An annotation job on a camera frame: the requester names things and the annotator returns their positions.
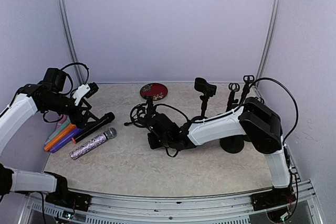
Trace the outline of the orange toy microphone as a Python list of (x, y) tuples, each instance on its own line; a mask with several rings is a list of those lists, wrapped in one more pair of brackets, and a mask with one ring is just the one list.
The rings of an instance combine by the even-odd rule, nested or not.
[(67, 134), (69, 134), (72, 130), (74, 130), (76, 126), (70, 123), (67, 127), (65, 127), (60, 133), (58, 133), (45, 147), (44, 150), (49, 151), (56, 143), (58, 143), (62, 138), (64, 138)]

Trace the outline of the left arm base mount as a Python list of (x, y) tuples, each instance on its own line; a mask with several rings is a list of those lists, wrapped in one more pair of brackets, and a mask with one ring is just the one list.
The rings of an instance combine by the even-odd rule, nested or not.
[(69, 191), (66, 196), (54, 192), (48, 193), (45, 200), (56, 206), (87, 212), (91, 203), (91, 196), (74, 191)]

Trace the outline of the glitter silver-head microphone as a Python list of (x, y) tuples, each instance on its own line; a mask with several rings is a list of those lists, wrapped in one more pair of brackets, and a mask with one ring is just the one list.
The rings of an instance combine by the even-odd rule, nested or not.
[(72, 160), (76, 160), (81, 156), (89, 153), (93, 149), (97, 148), (98, 146), (102, 145), (103, 143), (107, 142), (110, 139), (113, 139), (117, 136), (117, 131), (115, 128), (110, 127), (106, 129), (103, 133), (95, 136), (88, 142), (82, 144), (80, 147), (74, 149), (69, 153), (69, 156)]

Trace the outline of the purple-head microphone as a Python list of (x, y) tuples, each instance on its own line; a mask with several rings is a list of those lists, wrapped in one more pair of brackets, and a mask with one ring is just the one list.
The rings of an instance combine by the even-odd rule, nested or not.
[(65, 137), (63, 137), (59, 142), (57, 142), (49, 151), (54, 153), (60, 150), (63, 146), (65, 146), (68, 142), (72, 140), (73, 137), (82, 132), (82, 129), (75, 128), (70, 133), (68, 133)]

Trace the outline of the pink toy microphone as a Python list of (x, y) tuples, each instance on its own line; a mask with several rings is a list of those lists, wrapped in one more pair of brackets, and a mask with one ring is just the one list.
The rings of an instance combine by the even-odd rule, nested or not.
[(58, 123), (63, 124), (64, 121), (65, 121), (66, 119), (67, 119), (67, 116), (66, 116), (66, 115), (62, 115), (62, 116), (59, 118)]

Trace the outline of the black microphone orange tip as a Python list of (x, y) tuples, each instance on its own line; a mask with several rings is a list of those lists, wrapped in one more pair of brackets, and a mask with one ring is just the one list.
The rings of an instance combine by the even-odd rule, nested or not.
[(93, 132), (99, 130), (103, 126), (111, 123), (115, 119), (115, 115), (112, 112), (106, 113), (98, 121), (89, 122), (89, 125), (83, 129), (80, 133), (76, 134), (71, 140), (77, 144), (84, 138), (92, 134)]

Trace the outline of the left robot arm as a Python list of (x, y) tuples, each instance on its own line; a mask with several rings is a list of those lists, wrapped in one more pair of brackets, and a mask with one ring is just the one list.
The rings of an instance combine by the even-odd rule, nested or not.
[[(1, 112), (1, 151), (5, 151), (13, 137), (37, 113), (55, 112), (65, 115), (78, 129), (98, 121), (88, 98), (98, 92), (95, 82), (86, 81), (77, 88), (63, 92), (69, 74), (65, 68), (48, 68), (37, 84), (26, 84), (17, 89), (11, 102)], [(9, 193), (48, 193), (66, 206), (73, 201), (66, 179), (60, 175), (17, 169), (1, 164), (1, 196)]]

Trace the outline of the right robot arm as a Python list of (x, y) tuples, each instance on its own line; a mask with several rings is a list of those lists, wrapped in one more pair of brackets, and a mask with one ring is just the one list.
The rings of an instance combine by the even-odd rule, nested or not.
[(249, 138), (262, 153), (270, 170), (272, 185), (269, 201), (281, 204), (289, 196), (291, 176), (285, 156), (285, 144), (278, 114), (253, 97), (228, 112), (212, 118), (188, 121), (177, 126), (165, 114), (156, 113), (146, 122), (152, 149), (172, 148), (180, 152), (219, 139)]

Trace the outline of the black stand for orange mic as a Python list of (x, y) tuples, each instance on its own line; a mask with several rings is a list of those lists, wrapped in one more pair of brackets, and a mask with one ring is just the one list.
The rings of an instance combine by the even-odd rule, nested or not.
[(226, 111), (229, 111), (238, 106), (238, 99), (235, 99), (235, 93), (240, 90), (240, 85), (238, 83), (230, 83), (228, 88), (230, 94), (227, 101)]

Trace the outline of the teal toy microphone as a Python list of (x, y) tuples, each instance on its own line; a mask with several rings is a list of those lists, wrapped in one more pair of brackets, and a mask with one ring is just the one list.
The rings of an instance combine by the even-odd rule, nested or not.
[(46, 139), (45, 141), (45, 145), (48, 144), (53, 138), (55, 138), (61, 131), (63, 131), (68, 125), (70, 124), (70, 122), (68, 121), (64, 121), (64, 123), (62, 125), (60, 125), (57, 129), (55, 129)]

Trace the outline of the black tripod mic stand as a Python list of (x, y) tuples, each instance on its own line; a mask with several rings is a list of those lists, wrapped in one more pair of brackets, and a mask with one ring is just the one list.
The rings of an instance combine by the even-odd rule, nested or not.
[(140, 103), (132, 108), (130, 112), (130, 122), (125, 122), (124, 126), (134, 125), (138, 128), (147, 128), (150, 119), (157, 115), (156, 106), (152, 97), (145, 97), (146, 103)]

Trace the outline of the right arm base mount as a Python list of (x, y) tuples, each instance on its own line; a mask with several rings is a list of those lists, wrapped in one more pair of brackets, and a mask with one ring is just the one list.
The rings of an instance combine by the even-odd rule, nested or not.
[(254, 211), (278, 207), (296, 201), (295, 193), (288, 188), (273, 188), (270, 191), (251, 195)]

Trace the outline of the black round-base mic stand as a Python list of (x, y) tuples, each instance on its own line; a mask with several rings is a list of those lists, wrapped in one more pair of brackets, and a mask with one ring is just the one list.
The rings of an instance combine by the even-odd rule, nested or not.
[(194, 118), (195, 120), (201, 120), (205, 118), (208, 101), (216, 94), (217, 86), (214, 84), (209, 84), (204, 78), (197, 77), (195, 78), (194, 89), (202, 93), (202, 95), (199, 97), (202, 101), (201, 114)]

